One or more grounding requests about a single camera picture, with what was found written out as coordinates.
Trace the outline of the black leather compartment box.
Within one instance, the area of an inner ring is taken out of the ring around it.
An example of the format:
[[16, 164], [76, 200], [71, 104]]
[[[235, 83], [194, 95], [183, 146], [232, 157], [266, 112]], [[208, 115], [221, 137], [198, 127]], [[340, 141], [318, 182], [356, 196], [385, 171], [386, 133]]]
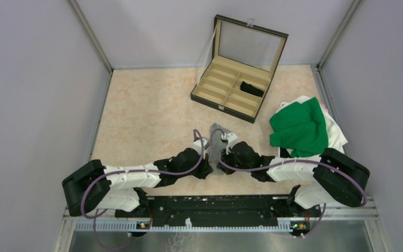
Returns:
[[[217, 14], [210, 53], [190, 93], [191, 100], [254, 123], [273, 81], [289, 35]], [[245, 81], [264, 91], [262, 98], [240, 90]]]

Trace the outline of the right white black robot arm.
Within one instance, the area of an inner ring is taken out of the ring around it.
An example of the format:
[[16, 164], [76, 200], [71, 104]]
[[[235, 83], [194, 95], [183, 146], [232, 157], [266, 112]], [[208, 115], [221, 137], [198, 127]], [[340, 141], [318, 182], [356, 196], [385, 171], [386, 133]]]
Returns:
[[259, 155], [246, 142], [239, 142], [223, 149], [218, 161], [224, 170], [249, 172], [260, 182], [306, 181], [292, 189], [287, 201], [293, 216], [321, 204], [361, 207], [368, 202], [369, 169], [333, 148], [310, 157], [285, 158]]

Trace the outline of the black underwear with beige waistband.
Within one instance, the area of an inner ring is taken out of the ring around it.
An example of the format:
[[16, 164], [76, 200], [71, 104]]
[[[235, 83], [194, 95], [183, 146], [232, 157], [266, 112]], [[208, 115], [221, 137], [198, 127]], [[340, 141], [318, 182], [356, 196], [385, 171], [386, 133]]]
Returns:
[[240, 84], [240, 90], [243, 91], [243, 92], [246, 92], [248, 94], [251, 94], [253, 96], [260, 97], [260, 98], [262, 98], [263, 95], [264, 95], [263, 90], [255, 87], [255, 86], [253, 86], [253, 85], [251, 85], [251, 84], [249, 84], [249, 83], [247, 83], [245, 81], [243, 81]]

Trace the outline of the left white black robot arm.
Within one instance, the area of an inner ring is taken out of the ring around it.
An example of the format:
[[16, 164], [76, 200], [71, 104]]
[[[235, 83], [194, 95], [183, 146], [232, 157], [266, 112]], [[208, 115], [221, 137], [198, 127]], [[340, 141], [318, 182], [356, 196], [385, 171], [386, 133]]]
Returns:
[[213, 169], [208, 154], [186, 148], [168, 159], [140, 166], [109, 166], [91, 160], [62, 181], [69, 215], [85, 216], [95, 209], [130, 212], [135, 217], [147, 211], [140, 189], [170, 186], [182, 177], [205, 179]]

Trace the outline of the grey striped underwear orange trim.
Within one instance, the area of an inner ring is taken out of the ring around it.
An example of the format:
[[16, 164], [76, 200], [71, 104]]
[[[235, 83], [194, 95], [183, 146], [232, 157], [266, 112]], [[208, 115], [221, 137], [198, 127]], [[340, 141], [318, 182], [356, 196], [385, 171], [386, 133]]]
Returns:
[[[213, 131], [216, 129], [221, 129], [222, 131], [224, 131], [225, 134], [231, 133], [230, 130], [221, 126], [219, 123], [213, 123], [209, 128], [209, 134], [212, 135]], [[222, 152], [222, 150], [224, 150], [226, 148], [226, 146], [227, 146], [227, 143], [223, 143], [223, 141], [221, 140], [220, 132], [217, 132], [213, 136], [213, 142], [210, 145], [209, 154], [208, 154], [209, 155], [208, 162], [209, 162], [210, 166], [213, 168], [213, 175], [218, 175], [218, 176], [226, 175], [226, 173], [220, 169], [219, 161], [214, 157], [214, 154], [221, 156], [221, 152]]]

